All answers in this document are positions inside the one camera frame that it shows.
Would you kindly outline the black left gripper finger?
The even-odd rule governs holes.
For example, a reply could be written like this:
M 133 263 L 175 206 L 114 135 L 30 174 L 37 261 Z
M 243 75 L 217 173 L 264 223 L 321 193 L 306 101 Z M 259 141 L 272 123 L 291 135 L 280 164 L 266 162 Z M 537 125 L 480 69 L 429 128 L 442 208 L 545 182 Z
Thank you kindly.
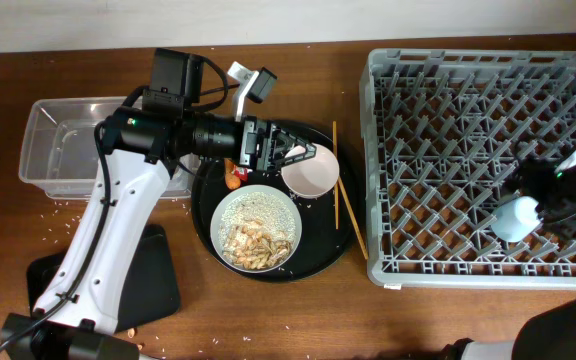
M 289 151 L 296 146 L 301 146 L 306 151 L 316 150 L 316 146 L 307 138 L 293 132 L 278 122 L 273 123 L 272 137 L 272 147 L 274 151 Z
M 279 159 L 275 165 L 277 169 L 282 169 L 283 167 L 289 166 L 289 165 L 293 165 L 295 163 L 299 163 L 305 160 L 309 160 L 311 158 L 314 158 L 316 155 L 316 149 L 308 149 L 306 148 L 304 152 L 302 153 L 298 153 L 298 154 L 294 154 L 294 155 L 289 155 L 287 157 L 284 157 L 282 159 Z

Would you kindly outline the blue cup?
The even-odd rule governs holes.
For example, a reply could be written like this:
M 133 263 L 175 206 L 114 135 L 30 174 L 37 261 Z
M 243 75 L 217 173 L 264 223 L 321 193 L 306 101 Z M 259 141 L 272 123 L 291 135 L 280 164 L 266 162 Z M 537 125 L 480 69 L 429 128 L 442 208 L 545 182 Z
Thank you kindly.
M 538 202 L 529 196 L 522 196 L 499 206 L 492 213 L 496 218 L 491 224 L 493 233 L 509 243 L 522 241 L 541 225 L 537 206 Z

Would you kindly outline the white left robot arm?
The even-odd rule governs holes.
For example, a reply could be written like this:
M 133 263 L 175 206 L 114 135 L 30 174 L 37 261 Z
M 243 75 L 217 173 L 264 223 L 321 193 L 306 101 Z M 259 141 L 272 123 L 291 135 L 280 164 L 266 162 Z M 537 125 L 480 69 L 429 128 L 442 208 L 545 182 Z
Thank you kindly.
M 315 146 L 271 121 L 211 113 L 178 116 L 119 107 L 94 129 L 97 178 L 70 247 L 31 316 L 11 313 L 0 354 L 13 359 L 140 359 L 115 338 L 126 277 L 141 235 L 186 154 L 275 171 Z

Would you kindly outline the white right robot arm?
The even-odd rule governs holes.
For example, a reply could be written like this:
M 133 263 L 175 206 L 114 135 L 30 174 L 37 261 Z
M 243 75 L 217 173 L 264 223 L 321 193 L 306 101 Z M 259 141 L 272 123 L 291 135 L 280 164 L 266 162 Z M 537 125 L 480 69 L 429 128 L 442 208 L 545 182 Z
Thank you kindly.
M 503 187 L 536 201 L 542 227 L 557 235 L 576 217 L 576 143 L 559 160 L 529 156 Z M 512 342 L 457 340 L 437 352 L 400 354 L 400 359 L 576 359 L 576 299 L 531 318 Z

